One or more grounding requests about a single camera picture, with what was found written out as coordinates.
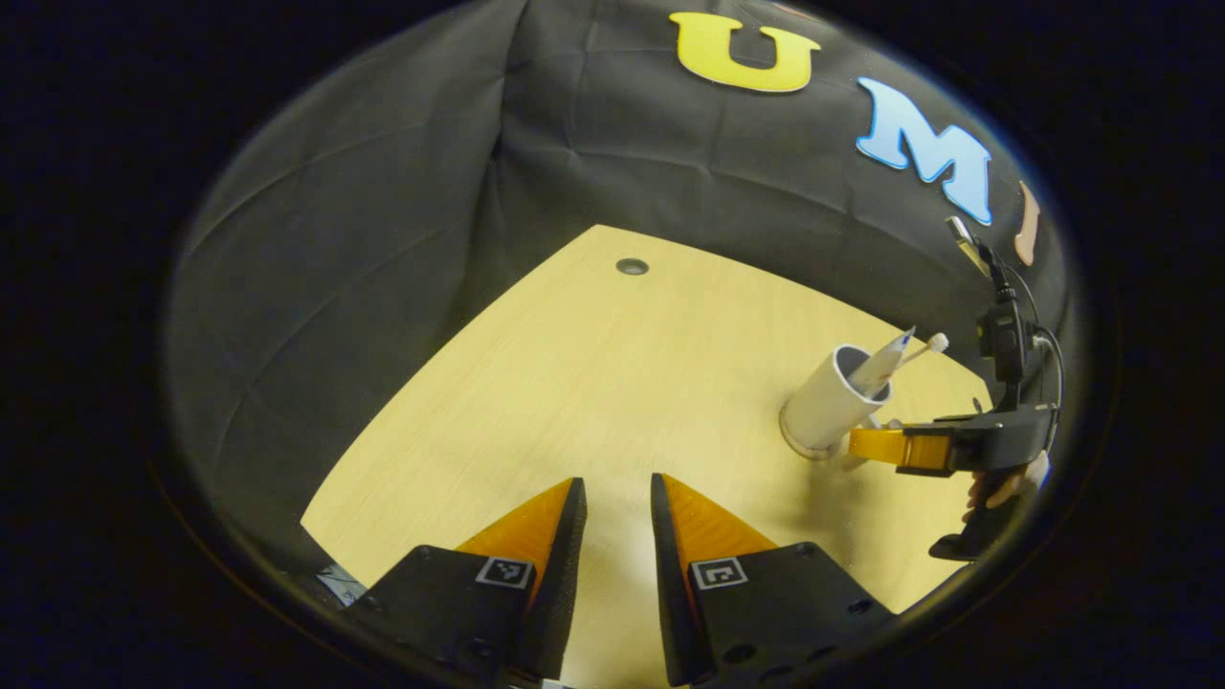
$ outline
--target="white cup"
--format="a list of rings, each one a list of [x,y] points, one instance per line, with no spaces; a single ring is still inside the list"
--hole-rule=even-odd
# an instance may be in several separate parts
[[[793,450],[810,460],[828,459],[850,429],[889,401],[892,381],[871,398],[846,381],[869,357],[871,353],[853,345],[835,347],[783,405],[779,425]]]

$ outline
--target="human hand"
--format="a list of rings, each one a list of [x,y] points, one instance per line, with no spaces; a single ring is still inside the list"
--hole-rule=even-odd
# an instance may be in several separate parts
[[[1034,461],[1023,467],[1017,467],[1017,470],[1008,476],[1007,481],[1003,482],[1003,485],[986,498],[987,509],[993,510],[1008,501],[1008,498],[1012,498],[1017,493],[1017,489],[1020,488],[1023,481],[1028,479],[1035,487],[1041,485],[1042,481],[1046,479],[1046,472],[1049,470],[1050,459],[1046,455],[1046,450],[1042,450],[1036,457],[1034,457]],[[987,473],[985,471],[976,471],[971,476],[974,476],[974,484],[970,485],[970,501],[965,504],[967,508],[970,508],[970,511],[962,515],[962,521],[967,523],[970,521],[970,515],[974,514],[974,508],[978,508],[979,504],[982,503],[982,485],[986,481]]]

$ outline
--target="cable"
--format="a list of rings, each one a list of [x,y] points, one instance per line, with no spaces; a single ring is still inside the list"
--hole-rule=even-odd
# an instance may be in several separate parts
[[[1058,364],[1056,373],[1058,373],[1060,386],[1055,397],[1055,418],[1051,419],[1051,430],[1046,435],[1046,452],[1050,454],[1051,447],[1055,446],[1055,432],[1060,427],[1060,416],[1063,413],[1063,349],[1060,348],[1058,338],[1046,326],[1034,326],[1034,330],[1039,333],[1034,336],[1034,342],[1049,348]]]
[[[1025,278],[1020,277],[1020,273],[1017,272],[1012,266],[1005,264],[1003,261],[1000,261],[1000,265],[1003,266],[1003,270],[1011,272],[1017,278],[1017,282],[1020,283],[1020,288],[1025,291],[1025,297],[1029,298],[1029,309],[1034,311],[1034,325],[1042,322],[1042,319],[1038,318],[1038,300],[1034,299],[1034,293],[1029,291],[1029,283],[1027,283]],[[1042,383],[1042,378],[1039,376],[1038,396],[1042,397],[1045,395],[1046,395],[1046,385]]]
[[[1025,291],[1025,297],[1029,297],[1029,308],[1034,311],[1034,322],[1042,322],[1042,319],[1038,318],[1038,302],[1034,299],[1034,293],[1029,291],[1029,284],[1025,282],[1025,278],[1020,277],[1019,272],[1003,261],[1001,261],[1000,265],[1003,266],[1003,270],[1011,272],[1013,277],[1017,278],[1017,282],[1020,282],[1020,288]]]

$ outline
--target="finger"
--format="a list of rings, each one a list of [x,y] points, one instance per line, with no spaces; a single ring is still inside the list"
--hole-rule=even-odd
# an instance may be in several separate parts
[[[1023,474],[1020,473],[1014,473],[1009,476],[1008,481],[1006,481],[1005,484],[1001,485],[998,490],[996,490],[996,494],[987,498],[987,509],[993,510],[1000,505],[1005,504],[1005,501],[1008,500],[1008,498],[1012,498],[1012,494],[1016,493],[1017,488],[1020,487],[1022,476]]]

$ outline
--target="light blue letter m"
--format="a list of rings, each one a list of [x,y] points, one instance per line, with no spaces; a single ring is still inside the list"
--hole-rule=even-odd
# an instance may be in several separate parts
[[[953,177],[942,189],[949,201],[981,224],[991,224],[987,210],[987,161],[991,153],[964,129],[952,125],[936,136],[919,108],[900,91],[878,81],[860,77],[872,93],[872,132],[855,140],[855,147],[867,157],[899,170],[910,161],[902,152],[907,137],[915,169],[924,181],[935,181],[944,168],[953,166]]]

